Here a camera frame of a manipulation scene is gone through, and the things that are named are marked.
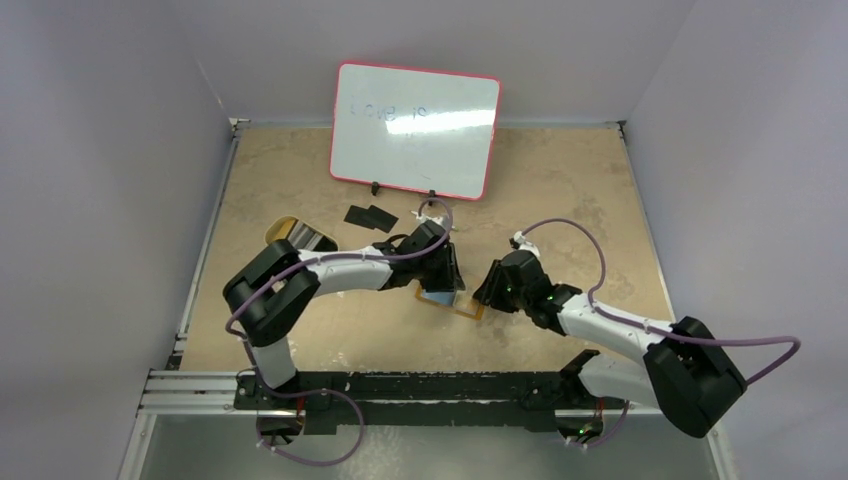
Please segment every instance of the beige tabletop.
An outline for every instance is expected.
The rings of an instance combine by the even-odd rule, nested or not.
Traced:
[[[279,217],[297,216],[335,238],[342,250],[389,235],[343,222],[351,204],[399,217],[422,196],[381,190],[329,175],[329,129],[252,128],[235,157],[200,280],[182,370],[235,371],[247,366],[239,342],[224,332],[226,282],[263,247]],[[460,272],[476,289],[493,259],[510,251],[515,231],[548,217],[591,230],[607,256],[599,300],[638,315],[669,320],[661,273],[618,133],[611,129],[499,129],[485,197],[449,200],[458,230]],[[430,210],[439,214],[438,206]],[[592,245],[574,228],[547,225],[530,234],[554,282],[587,289],[599,273]],[[515,371],[562,368],[592,345],[537,328],[529,318],[486,310],[475,321],[427,305],[410,285],[385,292],[350,291],[314,299],[291,332],[302,370]]]

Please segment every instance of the whiteboard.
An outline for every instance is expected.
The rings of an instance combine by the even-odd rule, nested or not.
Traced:
[[[499,94],[491,77],[344,63],[330,174],[477,200],[486,188]]]

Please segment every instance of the black eraser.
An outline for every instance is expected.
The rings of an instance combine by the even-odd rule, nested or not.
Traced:
[[[345,222],[362,228],[368,228],[371,230],[374,229],[374,223],[371,221],[371,214],[367,209],[357,207],[356,205],[351,205],[348,209],[347,215],[345,215]]]
[[[380,207],[371,205],[368,207],[368,219],[372,225],[389,233],[397,223],[397,217]]]

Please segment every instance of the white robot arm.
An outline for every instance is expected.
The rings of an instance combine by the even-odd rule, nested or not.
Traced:
[[[713,339],[691,317],[670,324],[636,316],[600,302],[580,289],[552,284],[544,273],[538,250],[521,248],[495,260],[474,298],[496,310],[519,310],[540,328],[589,340],[621,355],[587,350],[567,367],[578,388],[595,397],[615,397],[662,410],[680,430],[703,437],[741,397],[747,383],[718,346],[682,343],[656,333]],[[598,313],[638,322],[636,328]]]
[[[444,236],[445,229],[438,221],[423,216],[420,221],[410,235],[398,235],[360,250],[332,252],[331,261],[320,260],[329,252],[297,250],[288,241],[277,240],[227,283],[224,299],[231,311],[249,303],[239,315],[239,323],[271,388],[284,386],[297,375],[288,333],[313,298],[347,290],[388,290],[404,287],[412,280],[429,292],[465,288],[450,241],[423,256],[394,260],[432,247]],[[400,242],[395,245],[393,241],[397,240]],[[288,275],[279,288],[249,301],[269,279],[304,262],[307,265]]]

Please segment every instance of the gray wall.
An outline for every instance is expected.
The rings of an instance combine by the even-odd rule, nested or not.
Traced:
[[[0,478],[114,478],[228,123],[170,7],[0,2]]]
[[[498,76],[501,120],[616,121],[694,0],[172,0],[231,117],[329,122],[346,59]]]
[[[804,342],[726,416],[747,478],[848,474],[846,24],[844,1],[700,0],[629,123],[676,313]]]

